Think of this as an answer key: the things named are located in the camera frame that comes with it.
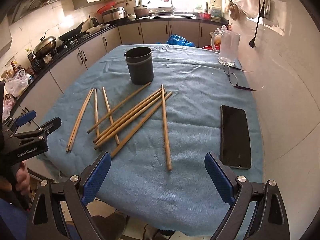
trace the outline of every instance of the cabinet handle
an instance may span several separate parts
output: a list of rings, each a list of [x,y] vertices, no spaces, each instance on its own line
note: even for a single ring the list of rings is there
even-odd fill
[[[81,50],[81,53],[83,53],[84,61],[87,61],[87,57],[85,56],[85,54],[84,54],[84,51],[83,51],[83,50]]]
[[[82,57],[81,57],[81,55],[80,55],[80,53],[78,53],[78,56],[80,57],[80,59],[81,59],[81,65],[83,64],[83,59],[82,59]]]

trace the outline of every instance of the black phone screen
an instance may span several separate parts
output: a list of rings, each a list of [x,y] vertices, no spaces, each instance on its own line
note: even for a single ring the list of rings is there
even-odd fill
[[[249,129],[243,109],[221,106],[220,160],[230,167],[251,168]]]

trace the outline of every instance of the bowl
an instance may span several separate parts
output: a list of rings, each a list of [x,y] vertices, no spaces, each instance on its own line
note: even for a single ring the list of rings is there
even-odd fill
[[[130,21],[135,20],[136,17],[137,17],[136,15],[128,15],[128,19],[129,19]]]

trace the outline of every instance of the table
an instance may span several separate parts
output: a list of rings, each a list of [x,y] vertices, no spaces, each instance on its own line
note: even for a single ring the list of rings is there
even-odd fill
[[[102,117],[107,112],[102,86],[111,108],[139,88],[131,83],[124,59],[124,53],[136,46],[140,45],[119,46],[101,58],[65,91],[45,117],[44,121],[55,116],[62,120],[61,127],[48,137],[46,157],[65,175],[80,174],[100,153],[93,149],[95,132],[89,135],[86,132],[94,123],[94,97],[88,104],[72,152],[65,151],[88,91],[99,90],[98,110]],[[154,80],[113,117],[119,118],[161,84],[167,91],[173,91],[166,102],[173,170],[166,169],[162,111],[158,109],[113,159],[97,197],[159,229],[178,230],[189,236],[212,235],[229,208],[220,199],[204,167],[207,152],[217,155],[220,152],[220,105],[246,111],[252,167],[235,169],[235,173],[261,182],[263,149],[255,101],[251,92],[230,84],[214,52],[174,45],[147,46],[153,49]],[[246,82],[244,74],[238,72],[237,76]],[[118,134],[120,140],[140,119]],[[100,130],[109,125],[108,120],[103,122]],[[115,147],[115,140],[110,140],[102,150],[112,152]],[[247,225],[249,221],[250,218],[245,219]]]

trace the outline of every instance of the blue gripper pad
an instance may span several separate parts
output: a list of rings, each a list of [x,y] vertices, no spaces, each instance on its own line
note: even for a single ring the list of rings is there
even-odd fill
[[[81,202],[84,206],[92,202],[96,197],[109,169],[111,166],[111,156],[106,153],[97,165],[97,168],[92,172],[83,187],[83,197]]]
[[[233,197],[232,185],[229,179],[225,176],[222,169],[209,153],[207,153],[204,158],[204,166],[209,173],[209,176],[212,179],[212,182],[214,183],[216,189],[218,190],[222,201],[232,206],[236,201]]]

